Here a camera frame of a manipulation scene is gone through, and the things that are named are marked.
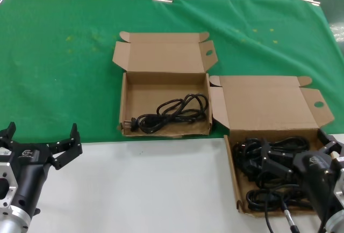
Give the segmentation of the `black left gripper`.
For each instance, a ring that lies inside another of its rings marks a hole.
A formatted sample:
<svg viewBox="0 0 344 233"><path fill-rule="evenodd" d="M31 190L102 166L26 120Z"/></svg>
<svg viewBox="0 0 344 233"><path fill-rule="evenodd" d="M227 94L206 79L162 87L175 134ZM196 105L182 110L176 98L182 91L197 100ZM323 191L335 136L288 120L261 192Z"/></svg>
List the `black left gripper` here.
<svg viewBox="0 0 344 233"><path fill-rule="evenodd" d="M77 124L70 138L54 143L13 143L16 124L1 130L1 206L19 208L27 215L37 215L42 187L51 166L59 170L82 154Z"/></svg>

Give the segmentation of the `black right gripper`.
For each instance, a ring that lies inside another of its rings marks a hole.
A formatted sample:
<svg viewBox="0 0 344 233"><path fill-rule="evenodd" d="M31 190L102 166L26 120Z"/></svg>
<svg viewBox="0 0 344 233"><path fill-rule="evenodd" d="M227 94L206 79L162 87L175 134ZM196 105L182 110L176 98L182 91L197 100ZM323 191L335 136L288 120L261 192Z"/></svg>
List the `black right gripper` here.
<svg viewBox="0 0 344 233"><path fill-rule="evenodd" d="M294 171L298 185L305 192L312 208L321 220L326 220L333 199L333 174L330 171L331 158L328 155L332 152L343 155L343 143L337 141L334 136L326 134L322 129L318 130L317 136L323 144L321 150L325 154L318 151L304 151L296 154L295 157L295 139L277 142L262 139L261 172L279 179L292 180Z"/></svg>

